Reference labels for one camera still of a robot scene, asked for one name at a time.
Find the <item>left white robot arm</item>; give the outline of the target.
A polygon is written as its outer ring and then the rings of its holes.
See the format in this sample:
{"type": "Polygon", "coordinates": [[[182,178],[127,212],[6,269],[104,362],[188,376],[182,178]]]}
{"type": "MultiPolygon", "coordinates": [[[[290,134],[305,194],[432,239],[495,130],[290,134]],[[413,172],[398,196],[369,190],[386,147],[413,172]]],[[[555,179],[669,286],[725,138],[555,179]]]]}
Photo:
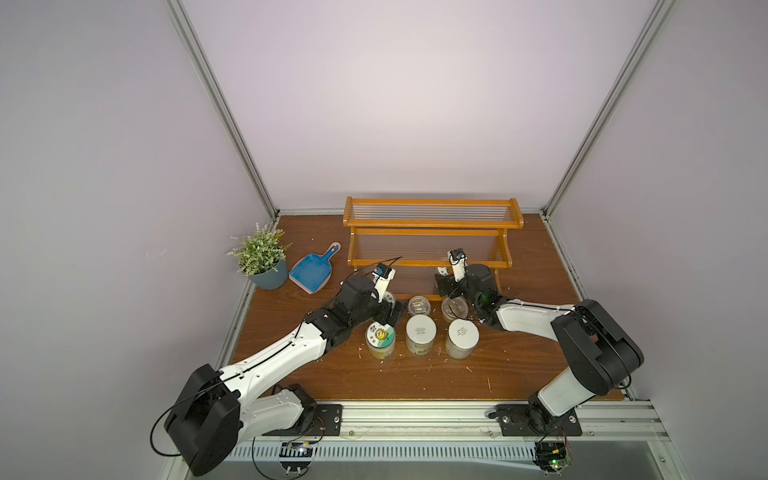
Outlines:
{"type": "Polygon", "coordinates": [[[285,337],[250,357],[191,373],[176,402],[156,421],[189,472],[202,476],[220,465],[240,442],[266,433],[308,434],[315,400],[298,385],[270,388],[302,366],[344,344],[368,321],[393,326],[404,304],[389,293],[395,269],[380,263],[373,273],[351,275],[337,294],[307,314],[285,337]]]}

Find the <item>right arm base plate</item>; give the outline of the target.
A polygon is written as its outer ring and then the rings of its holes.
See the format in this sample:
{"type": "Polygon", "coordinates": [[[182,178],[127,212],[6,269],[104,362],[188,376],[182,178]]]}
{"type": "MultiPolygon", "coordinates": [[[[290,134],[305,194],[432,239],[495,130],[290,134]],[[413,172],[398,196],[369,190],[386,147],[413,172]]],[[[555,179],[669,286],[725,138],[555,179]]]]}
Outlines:
{"type": "Polygon", "coordinates": [[[574,436],[583,434],[574,409],[553,416],[535,404],[499,404],[486,414],[501,429],[503,436],[574,436]]]}

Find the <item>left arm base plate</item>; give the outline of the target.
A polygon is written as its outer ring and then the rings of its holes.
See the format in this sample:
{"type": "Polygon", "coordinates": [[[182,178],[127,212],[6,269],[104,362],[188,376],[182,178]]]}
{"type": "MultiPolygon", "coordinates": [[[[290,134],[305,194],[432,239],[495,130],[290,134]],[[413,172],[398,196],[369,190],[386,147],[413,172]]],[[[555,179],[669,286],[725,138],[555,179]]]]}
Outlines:
{"type": "Polygon", "coordinates": [[[341,434],[343,409],[342,404],[317,404],[305,409],[293,426],[269,431],[265,436],[337,437],[341,434]]]}

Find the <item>small clear tub brown contents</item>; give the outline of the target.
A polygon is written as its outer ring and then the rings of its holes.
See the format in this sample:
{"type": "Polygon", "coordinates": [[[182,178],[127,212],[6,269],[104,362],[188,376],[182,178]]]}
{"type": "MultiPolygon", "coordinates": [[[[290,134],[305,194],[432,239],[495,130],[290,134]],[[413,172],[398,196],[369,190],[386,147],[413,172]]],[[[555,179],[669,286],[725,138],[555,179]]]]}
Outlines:
{"type": "Polygon", "coordinates": [[[445,298],[441,302],[441,311],[448,323],[469,318],[469,305],[463,297],[445,298]]]}

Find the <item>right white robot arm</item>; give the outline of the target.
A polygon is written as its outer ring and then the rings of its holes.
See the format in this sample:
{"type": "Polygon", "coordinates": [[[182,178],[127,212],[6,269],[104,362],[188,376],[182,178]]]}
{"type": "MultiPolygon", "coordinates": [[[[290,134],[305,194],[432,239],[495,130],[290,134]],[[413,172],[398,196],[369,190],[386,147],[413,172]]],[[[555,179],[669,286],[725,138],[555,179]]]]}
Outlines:
{"type": "Polygon", "coordinates": [[[595,300],[547,305],[509,299],[499,293],[490,269],[481,264],[442,268],[435,280],[441,296],[464,298],[488,327],[559,345],[567,368],[528,401],[527,418],[539,424],[539,431],[568,418],[588,400],[619,388],[645,361],[640,347],[595,300]]]}

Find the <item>white lid jar bottom shelf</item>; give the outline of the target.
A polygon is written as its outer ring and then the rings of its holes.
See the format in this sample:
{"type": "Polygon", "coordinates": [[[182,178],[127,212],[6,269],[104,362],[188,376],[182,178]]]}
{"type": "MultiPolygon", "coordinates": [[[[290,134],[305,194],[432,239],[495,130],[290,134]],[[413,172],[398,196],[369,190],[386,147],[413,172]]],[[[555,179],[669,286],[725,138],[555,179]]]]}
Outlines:
{"type": "Polygon", "coordinates": [[[468,358],[479,342],[479,330],[475,323],[464,320],[453,320],[448,327],[446,337],[446,352],[453,359],[468,358]]]}

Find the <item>small clear tub red contents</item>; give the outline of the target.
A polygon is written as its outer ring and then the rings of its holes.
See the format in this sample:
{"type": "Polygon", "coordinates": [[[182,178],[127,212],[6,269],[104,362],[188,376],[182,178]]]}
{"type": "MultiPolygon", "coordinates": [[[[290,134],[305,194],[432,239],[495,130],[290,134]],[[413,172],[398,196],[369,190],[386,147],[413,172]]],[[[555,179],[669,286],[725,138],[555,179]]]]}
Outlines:
{"type": "Polygon", "coordinates": [[[410,316],[430,315],[432,312],[432,305],[430,300],[425,296],[416,295],[409,299],[407,311],[410,316]]]}

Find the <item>sunflower label seed jar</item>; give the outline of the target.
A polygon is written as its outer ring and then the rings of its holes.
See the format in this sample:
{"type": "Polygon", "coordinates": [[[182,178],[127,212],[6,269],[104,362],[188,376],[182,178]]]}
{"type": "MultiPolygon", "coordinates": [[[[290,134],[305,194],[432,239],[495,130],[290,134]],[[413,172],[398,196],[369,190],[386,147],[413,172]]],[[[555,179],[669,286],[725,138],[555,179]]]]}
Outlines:
{"type": "Polygon", "coordinates": [[[396,332],[392,325],[372,322],[366,329],[365,339],[370,354],[375,359],[385,360],[394,351],[396,332]]]}

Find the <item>white lid green label jar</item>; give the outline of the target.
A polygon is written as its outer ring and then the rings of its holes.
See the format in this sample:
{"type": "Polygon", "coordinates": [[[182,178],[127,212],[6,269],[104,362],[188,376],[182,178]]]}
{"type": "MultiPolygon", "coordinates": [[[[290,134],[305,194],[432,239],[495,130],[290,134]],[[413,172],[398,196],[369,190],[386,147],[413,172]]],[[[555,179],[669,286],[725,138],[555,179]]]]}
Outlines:
{"type": "Polygon", "coordinates": [[[417,356],[427,355],[434,344],[437,326],[426,314],[412,316],[406,324],[406,345],[417,356]]]}

